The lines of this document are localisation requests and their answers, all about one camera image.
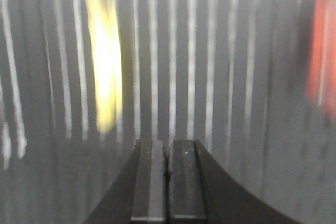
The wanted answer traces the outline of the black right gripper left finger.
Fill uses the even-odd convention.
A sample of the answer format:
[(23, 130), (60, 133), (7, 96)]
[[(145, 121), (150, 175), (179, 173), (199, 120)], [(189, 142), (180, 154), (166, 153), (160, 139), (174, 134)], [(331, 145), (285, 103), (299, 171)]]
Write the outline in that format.
[(85, 223), (166, 222), (163, 143), (137, 140), (115, 182)]

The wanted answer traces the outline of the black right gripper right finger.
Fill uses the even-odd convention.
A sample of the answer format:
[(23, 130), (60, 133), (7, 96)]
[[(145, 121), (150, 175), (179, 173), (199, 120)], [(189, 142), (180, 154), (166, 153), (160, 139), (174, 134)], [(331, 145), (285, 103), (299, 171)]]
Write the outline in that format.
[(169, 169), (169, 223), (296, 223), (235, 181), (199, 140), (174, 140)]

